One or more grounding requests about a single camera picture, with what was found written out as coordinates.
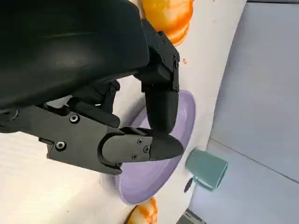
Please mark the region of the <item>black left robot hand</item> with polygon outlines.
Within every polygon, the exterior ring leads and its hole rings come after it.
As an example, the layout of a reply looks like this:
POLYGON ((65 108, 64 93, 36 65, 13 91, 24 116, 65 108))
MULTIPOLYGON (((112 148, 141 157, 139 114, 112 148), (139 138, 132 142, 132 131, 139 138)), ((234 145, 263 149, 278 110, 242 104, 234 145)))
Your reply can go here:
POLYGON ((180 156, 179 60, 128 0, 0 3, 0 131, 47 144, 49 159, 120 175, 121 165, 180 156), (134 76, 149 128, 120 127, 118 79, 134 76))

